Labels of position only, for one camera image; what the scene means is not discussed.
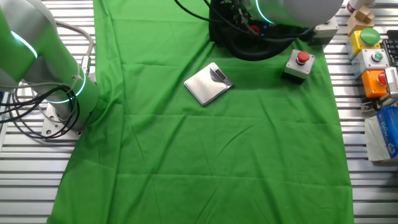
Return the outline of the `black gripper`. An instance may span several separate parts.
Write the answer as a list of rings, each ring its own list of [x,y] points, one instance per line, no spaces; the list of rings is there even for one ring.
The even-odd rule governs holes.
[[[249,12],[251,9],[250,0],[224,0],[223,4],[226,7],[226,15],[228,19],[239,16],[243,16],[246,19],[251,18]]]

